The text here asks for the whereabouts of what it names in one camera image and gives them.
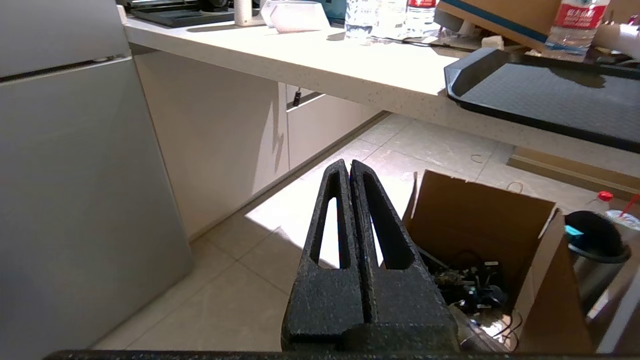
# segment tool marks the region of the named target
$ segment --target cardboard box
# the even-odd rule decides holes
[[[561,0],[440,0],[438,9],[542,51]]]
[[[444,263],[463,250],[500,262],[522,315],[518,352],[593,353],[553,202],[430,171],[417,185],[403,217],[412,240]]]

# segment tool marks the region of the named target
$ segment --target trash can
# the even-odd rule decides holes
[[[582,310],[586,315],[631,257],[614,224],[590,211],[566,216],[567,225],[582,232],[570,239],[573,271],[578,280]]]

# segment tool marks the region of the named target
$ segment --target tile floor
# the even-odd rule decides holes
[[[554,200],[571,211],[591,191],[505,165],[513,146],[390,115],[342,142],[192,243],[195,269],[116,328],[99,349],[280,350],[280,326],[324,168],[344,158],[372,167],[399,213],[425,168]],[[338,266],[335,208],[321,259]]]

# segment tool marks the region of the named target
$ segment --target kitchen counter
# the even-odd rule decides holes
[[[400,44],[359,46],[338,28],[278,34],[232,22],[170,29],[129,19],[129,41],[227,69],[302,86],[494,140],[640,176],[640,156],[472,113],[445,96],[443,68],[464,53]]]

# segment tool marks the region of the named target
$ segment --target black tray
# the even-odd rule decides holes
[[[479,49],[444,69],[462,108],[640,153],[640,71]]]
[[[233,21],[234,11],[202,13],[198,5],[170,5],[131,10],[131,15],[170,28]]]

